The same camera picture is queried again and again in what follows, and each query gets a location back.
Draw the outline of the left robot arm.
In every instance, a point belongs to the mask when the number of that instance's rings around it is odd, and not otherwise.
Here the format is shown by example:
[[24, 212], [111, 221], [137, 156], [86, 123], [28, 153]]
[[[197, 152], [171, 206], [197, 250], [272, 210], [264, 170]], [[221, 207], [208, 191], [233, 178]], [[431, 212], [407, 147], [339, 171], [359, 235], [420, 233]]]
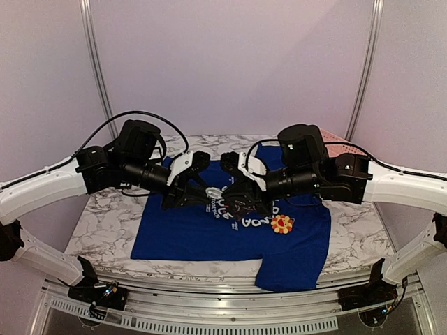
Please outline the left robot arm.
[[187, 149], [163, 166], [167, 147], [160, 129], [127, 120], [119, 136], [104, 147], [83, 147], [74, 156], [1, 185], [1, 261], [21, 262], [76, 287], [89, 303], [104, 296], [90, 261], [72, 257], [41, 242], [19, 217], [53, 202], [132, 186], [162, 197], [162, 209], [206, 204], [199, 174], [210, 155]]

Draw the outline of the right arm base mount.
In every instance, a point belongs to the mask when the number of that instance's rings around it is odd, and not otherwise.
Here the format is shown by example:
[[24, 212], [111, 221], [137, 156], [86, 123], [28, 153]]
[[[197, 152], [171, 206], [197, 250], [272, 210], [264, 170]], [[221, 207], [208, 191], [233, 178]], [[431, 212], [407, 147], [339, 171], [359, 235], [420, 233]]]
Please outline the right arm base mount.
[[394, 300], [397, 286], [383, 280], [341, 288], [337, 291], [338, 303], [343, 311], [350, 311]]

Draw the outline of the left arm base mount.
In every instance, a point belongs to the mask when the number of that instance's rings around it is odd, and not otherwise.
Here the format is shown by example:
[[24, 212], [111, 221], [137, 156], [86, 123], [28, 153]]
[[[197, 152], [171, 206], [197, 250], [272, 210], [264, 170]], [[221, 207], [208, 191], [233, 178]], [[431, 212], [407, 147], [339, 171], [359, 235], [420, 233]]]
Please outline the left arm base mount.
[[87, 278], [68, 289], [68, 297], [71, 299], [118, 311], [124, 310], [128, 293], [128, 290], [116, 281], [104, 282]]

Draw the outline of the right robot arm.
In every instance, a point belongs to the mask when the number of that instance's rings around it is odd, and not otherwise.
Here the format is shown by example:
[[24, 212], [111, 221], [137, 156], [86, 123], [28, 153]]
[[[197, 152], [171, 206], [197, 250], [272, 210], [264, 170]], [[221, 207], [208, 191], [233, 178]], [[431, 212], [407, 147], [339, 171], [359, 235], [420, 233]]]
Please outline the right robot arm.
[[223, 192], [230, 213], [272, 213], [274, 200], [312, 194], [333, 202], [387, 202], [433, 211], [432, 222], [392, 257], [379, 260], [361, 290], [366, 304], [376, 304], [414, 273], [424, 261], [446, 252], [446, 177], [384, 163], [367, 151], [330, 157], [318, 126], [296, 124], [280, 131], [283, 167], [269, 170], [250, 153], [231, 153], [222, 167], [235, 183]]

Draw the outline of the blue printed t-shirt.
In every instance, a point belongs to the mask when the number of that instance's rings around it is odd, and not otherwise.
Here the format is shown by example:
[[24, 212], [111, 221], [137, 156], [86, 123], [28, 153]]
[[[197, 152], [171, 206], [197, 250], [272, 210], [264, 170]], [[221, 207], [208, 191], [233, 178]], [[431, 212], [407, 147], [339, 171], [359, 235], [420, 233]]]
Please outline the blue printed t-shirt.
[[[313, 195], [275, 200], [273, 215], [250, 214], [237, 221], [224, 200], [162, 210], [162, 197], [148, 198], [134, 260], [185, 262], [260, 260], [255, 284], [273, 292], [313, 290], [328, 256], [331, 215]], [[276, 215], [295, 219], [288, 234], [275, 234]]]

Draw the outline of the orange yellow flower brooch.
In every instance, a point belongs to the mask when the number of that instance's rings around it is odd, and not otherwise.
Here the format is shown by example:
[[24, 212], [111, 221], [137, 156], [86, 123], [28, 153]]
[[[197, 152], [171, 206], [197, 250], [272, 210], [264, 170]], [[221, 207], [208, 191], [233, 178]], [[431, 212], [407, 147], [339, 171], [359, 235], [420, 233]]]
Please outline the orange yellow flower brooch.
[[271, 220], [271, 227], [275, 234], [287, 235], [293, 230], [295, 219], [290, 216], [276, 215]]

